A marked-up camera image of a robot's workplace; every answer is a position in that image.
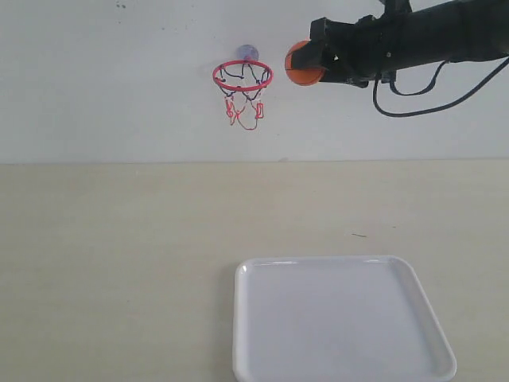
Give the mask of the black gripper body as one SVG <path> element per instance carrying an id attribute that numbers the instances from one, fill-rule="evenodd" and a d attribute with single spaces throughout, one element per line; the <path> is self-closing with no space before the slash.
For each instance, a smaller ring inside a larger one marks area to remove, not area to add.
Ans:
<path id="1" fill-rule="evenodd" d="M 398 16 L 372 15 L 344 23 L 328 18 L 311 22 L 309 68 L 323 72 L 322 82 L 365 88 L 384 83 L 398 71 Z"/>

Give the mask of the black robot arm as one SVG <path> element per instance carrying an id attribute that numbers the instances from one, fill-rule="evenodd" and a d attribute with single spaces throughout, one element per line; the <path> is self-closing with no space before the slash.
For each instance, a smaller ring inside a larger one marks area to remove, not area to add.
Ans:
<path id="1" fill-rule="evenodd" d="M 507 55 L 506 1 L 450 1 L 417 11 L 408 1 L 387 1 L 379 17 L 313 21 L 309 41 L 288 55 L 286 68 L 318 69 L 325 83 L 366 88 L 386 72 Z"/>

